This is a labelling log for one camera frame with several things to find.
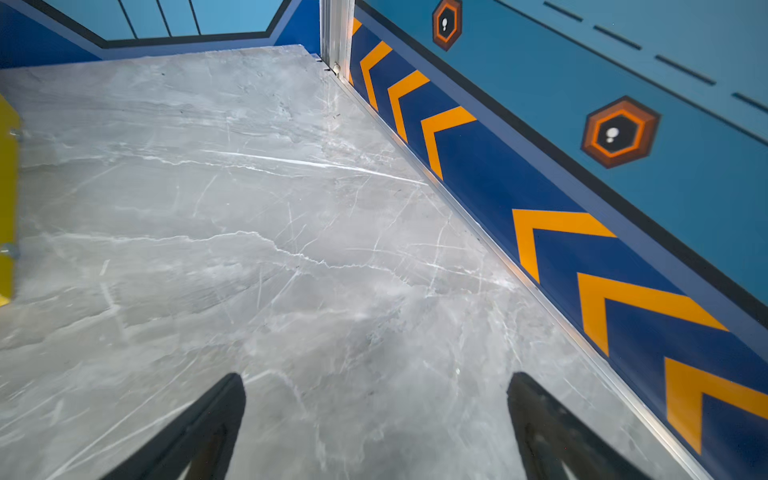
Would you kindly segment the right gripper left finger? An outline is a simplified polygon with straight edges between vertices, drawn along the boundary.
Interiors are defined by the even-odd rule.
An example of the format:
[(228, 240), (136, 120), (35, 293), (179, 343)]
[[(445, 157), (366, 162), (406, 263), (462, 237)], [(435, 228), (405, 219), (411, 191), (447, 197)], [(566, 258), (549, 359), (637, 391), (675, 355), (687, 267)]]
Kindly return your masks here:
[(246, 406), (242, 377), (229, 373), (107, 479), (223, 479)]

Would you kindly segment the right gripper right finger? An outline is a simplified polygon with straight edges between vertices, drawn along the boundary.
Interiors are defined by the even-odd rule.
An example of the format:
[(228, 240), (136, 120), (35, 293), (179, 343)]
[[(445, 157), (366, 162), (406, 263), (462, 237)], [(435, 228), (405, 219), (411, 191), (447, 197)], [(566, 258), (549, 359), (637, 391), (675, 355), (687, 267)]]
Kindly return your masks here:
[(646, 479), (525, 372), (513, 374), (508, 410), (528, 479)]

